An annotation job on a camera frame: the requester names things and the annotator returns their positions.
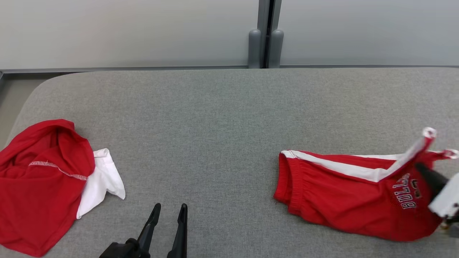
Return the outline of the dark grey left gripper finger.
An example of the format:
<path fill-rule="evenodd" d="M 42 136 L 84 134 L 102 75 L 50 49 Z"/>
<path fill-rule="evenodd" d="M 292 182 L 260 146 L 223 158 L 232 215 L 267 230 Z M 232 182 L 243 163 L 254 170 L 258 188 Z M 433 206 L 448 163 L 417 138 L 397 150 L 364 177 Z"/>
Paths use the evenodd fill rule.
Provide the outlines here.
<path fill-rule="evenodd" d="M 147 222 L 145 223 L 137 239 L 139 243 L 139 258 L 150 258 L 149 250 L 150 250 L 151 240 L 152 240 L 154 229 L 159 221 L 161 207 L 162 207 L 161 204 L 159 203 L 155 204 L 153 210 L 151 211 L 149 218 L 147 219 Z"/>
<path fill-rule="evenodd" d="M 178 215 L 178 228 L 171 251 L 167 258 L 187 258 L 188 206 L 182 204 Z"/>

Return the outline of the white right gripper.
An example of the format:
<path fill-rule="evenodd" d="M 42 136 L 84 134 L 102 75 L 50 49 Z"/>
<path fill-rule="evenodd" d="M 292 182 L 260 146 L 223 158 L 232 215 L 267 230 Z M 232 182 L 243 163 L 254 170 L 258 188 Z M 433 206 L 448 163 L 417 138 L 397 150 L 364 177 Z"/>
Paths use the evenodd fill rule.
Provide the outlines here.
<path fill-rule="evenodd" d="M 423 163 L 417 163 L 416 169 L 431 190 L 430 211 L 443 219 L 456 216 L 459 209 L 459 174 L 448 179 Z"/>

